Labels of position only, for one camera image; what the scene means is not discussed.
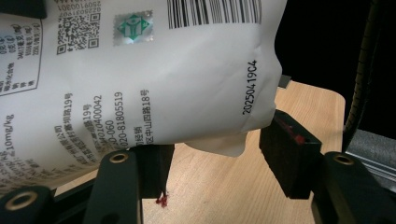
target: black cable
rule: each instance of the black cable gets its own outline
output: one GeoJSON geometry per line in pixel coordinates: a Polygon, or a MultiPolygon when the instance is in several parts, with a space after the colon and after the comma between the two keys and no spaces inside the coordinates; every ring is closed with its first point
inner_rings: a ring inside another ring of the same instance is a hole
{"type": "Polygon", "coordinates": [[[375,75],[375,59],[378,54],[377,47],[388,9],[389,0],[371,1],[369,15],[367,17],[363,39],[361,41],[361,53],[357,75],[355,79],[355,90],[352,105],[346,120],[343,133],[342,151],[346,152],[349,144],[361,124],[361,119],[367,102],[370,99],[372,76],[375,75]]]}

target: wooden surface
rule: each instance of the wooden surface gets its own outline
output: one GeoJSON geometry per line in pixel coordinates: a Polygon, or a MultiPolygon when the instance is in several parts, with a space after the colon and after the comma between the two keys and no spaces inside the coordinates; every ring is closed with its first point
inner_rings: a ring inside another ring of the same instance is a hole
{"type": "MultiPolygon", "coordinates": [[[[341,95],[291,82],[286,89],[278,89],[276,108],[318,138],[322,153],[341,150],[345,109],[341,95]]],[[[311,200],[284,196],[259,149],[259,135],[260,131],[247,135],[246,150],[237,158],[177,144],[168,178],[168,206],[143,200],[144,222],[314,223],[311,200]]],[[[57,193],[94,176],[95,172],[83,176],[57,193]]]]}

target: bag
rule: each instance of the bag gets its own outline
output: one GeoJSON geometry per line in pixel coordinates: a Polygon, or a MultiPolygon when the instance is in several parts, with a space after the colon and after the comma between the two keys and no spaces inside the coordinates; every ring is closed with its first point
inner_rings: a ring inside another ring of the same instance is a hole
{"type": "Polygon", "coordinates": [[[273,118],[286,0],[48,0],[0,14],[0,194],[57,188],[113,150],[236,157],[273,118]]]}

